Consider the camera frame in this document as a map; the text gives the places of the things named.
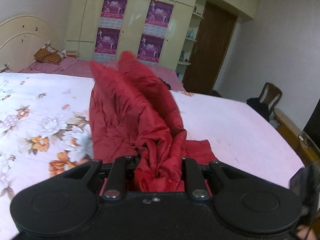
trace shelf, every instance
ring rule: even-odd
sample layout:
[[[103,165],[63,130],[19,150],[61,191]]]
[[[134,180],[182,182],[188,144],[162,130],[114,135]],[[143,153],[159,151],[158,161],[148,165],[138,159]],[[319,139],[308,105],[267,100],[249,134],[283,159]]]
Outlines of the shelf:
[[[189,66],[189,65],[191,65],[191,63],[190,62],[185,62],[185,61],[183,61],[183,62],[178,61],[178,65]]]
[[[197,17],[199,17],[199,18],[201,18],[201,19],[204,19],[200,14],[197,14],[197,13],[192,13],[192,15],[194,15],[194,16],[197,16]]]
[[[195,39],[188,38],[187,36],[186,36],[186,40],[197,42]]]

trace pink pillowcase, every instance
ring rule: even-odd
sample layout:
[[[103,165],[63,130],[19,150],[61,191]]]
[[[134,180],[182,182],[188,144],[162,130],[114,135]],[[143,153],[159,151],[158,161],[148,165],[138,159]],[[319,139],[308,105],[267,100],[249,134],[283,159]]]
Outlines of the pink pillowcase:
[[[37,70],[41,72],[45,71],[46,73],[54,73],[57,70],[64,70],[78,61],[78,59],[73,57],[65,57],[58,65],[46,62],[35,62],[30,67],[32,70]]]

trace figurine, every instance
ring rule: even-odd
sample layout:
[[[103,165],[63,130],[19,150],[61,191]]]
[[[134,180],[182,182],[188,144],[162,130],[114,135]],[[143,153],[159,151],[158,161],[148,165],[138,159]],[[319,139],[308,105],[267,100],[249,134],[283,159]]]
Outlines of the figurine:
[[[184,61],[184,50],[181,51],[179,61],[183,62]]]
[[[188,30],[188,32],[187,32],[187,37],[190,38],[190,39],[193,39],[194,34],[195,34],[195,32],[194,32],[193,29]]]

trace red cloth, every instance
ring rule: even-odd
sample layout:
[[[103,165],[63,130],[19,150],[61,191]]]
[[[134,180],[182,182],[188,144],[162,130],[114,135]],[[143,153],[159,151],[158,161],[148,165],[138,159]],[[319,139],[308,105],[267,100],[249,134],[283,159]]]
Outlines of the red cloth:
[[[140,155],[134,189],[148,192],[183,190],[181,161],[216,160],[208,141],[186,141],[179,109],[163,82],[123,52],[119,70],[90,62],[95,79],[90,126],[95,158],[104,163]]]

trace wooden door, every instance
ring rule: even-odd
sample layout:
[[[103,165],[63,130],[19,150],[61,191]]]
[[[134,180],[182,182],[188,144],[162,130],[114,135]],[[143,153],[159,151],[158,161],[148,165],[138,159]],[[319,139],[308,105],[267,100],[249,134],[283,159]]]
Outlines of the wooden door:
[[[203,17],[183,86],[188,92],[210,94],[228,50],[237,16],[207,2]]]

